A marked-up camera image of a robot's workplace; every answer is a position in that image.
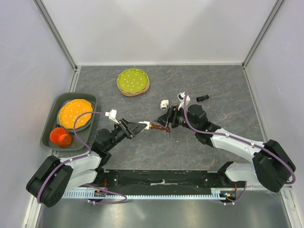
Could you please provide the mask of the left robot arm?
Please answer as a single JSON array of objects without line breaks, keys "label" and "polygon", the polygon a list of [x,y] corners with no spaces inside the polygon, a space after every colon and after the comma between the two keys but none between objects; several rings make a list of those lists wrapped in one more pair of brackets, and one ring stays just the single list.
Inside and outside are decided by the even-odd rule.
[{"label": "left robot arm", "polygon": [[47,207],[56,205],[65,193],[85,184],[99,187],[104,175],[99,172],[111,157],[109,151],[124,139],[132,139],[149,129],[147,121],[133,123],[119,120],[114,129],[100,129],[91,149],[78,156],[60,159],[48,156],[26,185],[26,190],[38,203]]}]

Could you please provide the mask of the second white elbow fitting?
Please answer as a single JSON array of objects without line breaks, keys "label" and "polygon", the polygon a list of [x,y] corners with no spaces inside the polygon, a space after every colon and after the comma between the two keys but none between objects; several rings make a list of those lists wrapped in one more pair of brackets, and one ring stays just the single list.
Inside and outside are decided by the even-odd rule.
[{"label": "second white elbow fitting", "polygon": [[168,106],[169,106],[169,100],[168,99],[164,99],[161,101],[160,103],[160,109],[161,110],[167,110],[168,109]]}]

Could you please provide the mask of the white elbow pipe fitting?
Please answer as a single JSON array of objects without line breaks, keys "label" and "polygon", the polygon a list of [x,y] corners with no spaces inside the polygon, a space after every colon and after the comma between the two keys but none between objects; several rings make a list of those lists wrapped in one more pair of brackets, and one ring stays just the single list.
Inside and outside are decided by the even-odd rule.
[{"label": "white elbow pipe fitting", "polygon": [[149,130],[151,123],[149,121],[140,121],[139,124],[145,125],[144,130]]}]

